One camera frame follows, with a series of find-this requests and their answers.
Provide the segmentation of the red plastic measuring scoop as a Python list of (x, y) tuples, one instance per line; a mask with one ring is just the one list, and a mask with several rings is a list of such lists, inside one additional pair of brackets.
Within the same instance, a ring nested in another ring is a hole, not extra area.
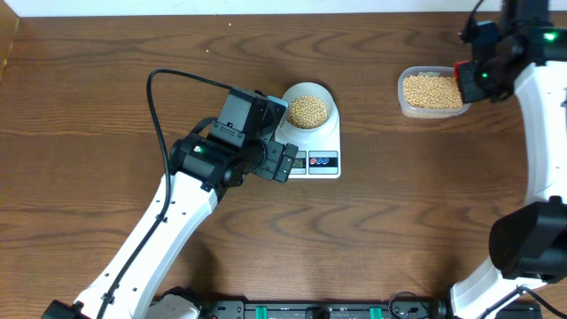
[(463, 78), (468, 73), (468, 68), (470, 66), (470, 60), (464, 61), (457, 61), (454, 63), (454, 78), (459, 81), (460, 78)]

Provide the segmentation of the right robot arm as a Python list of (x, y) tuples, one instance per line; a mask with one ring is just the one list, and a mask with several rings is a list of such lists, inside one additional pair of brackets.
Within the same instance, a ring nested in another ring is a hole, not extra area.
[(454, 284), (433, 318), (494, 318), (566, 277), (566, 32), (548, 0), (506, 0), (499, 22), (467, 18), (472, 58), (454, 66), (463, 102), (516, 97), (528, 162), (524, 207), (496, 221), (489, 255)]

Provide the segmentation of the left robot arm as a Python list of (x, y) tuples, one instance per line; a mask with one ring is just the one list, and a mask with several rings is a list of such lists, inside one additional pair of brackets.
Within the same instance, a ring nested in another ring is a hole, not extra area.
[(298, 148), (272, 136), (217, 138), (191, 133), (177, 141), (170, 168), (143, 217), (99, 277), (74, 303), (53, 300), (45, 318), (197, 318), (201, 307), (180, 295), (154, 295), (191, 235), (226, 191), (247, 174), (284, 183)]

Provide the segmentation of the white digital kitchen scale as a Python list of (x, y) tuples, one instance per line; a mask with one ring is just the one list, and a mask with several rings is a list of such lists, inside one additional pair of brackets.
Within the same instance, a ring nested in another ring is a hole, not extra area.
[(291, 166), (290, 178), (337, 179), (341, 175), (340, 127), (338, 109), (320, 128), (300, 129), (288, 121), (276, 131), (276, 141), (295, 144), (299, 151)]

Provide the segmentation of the soybeans in grey bowl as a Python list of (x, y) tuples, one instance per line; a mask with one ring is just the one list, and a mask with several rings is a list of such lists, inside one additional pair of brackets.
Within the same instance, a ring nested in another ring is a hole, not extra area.
[(297, 97), (291, 101), (290, 108), (288, 122), (296, 128), (318, 128), (329, 116), (324, 102), (314, 96)]

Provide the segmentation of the light grey bowl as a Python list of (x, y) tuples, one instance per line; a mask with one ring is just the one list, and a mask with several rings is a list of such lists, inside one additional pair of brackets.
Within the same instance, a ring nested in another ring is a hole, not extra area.
[(326, 124), (330, 120), (331, 115), (334, 112), (334, 101), (330, 93), (322, 85), (314, 82), (301, 82), (295, 84), (284, 93), (283, 100), (288, 102), (290, 105), (293, 99), (300, 96), (314, 96), (321, 99), (326, 105), (327, 111), (329, 112), (328, 119), (324, 124)]

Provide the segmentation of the clear plastic container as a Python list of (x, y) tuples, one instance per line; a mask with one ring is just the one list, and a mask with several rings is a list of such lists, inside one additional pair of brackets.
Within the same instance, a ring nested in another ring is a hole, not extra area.
[(398, 99), (405, 116), (417, 119), (446, 119), (468, 111), (470, 104), (463, 104), (459, 109), (425, 109), (410, 105), (402, 92), (403, 80), (410, 75), (454, 77), (454, 69), (448, 66), (412, 66), (406, 69), (398, 80)]

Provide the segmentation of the pile of soybeans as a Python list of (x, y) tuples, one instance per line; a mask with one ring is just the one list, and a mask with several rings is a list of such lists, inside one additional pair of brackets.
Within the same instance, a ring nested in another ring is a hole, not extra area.
[(463, 101), (454, 77), (410, 75), (403, 80), (405, 100), (425, 109), (459, 109)]

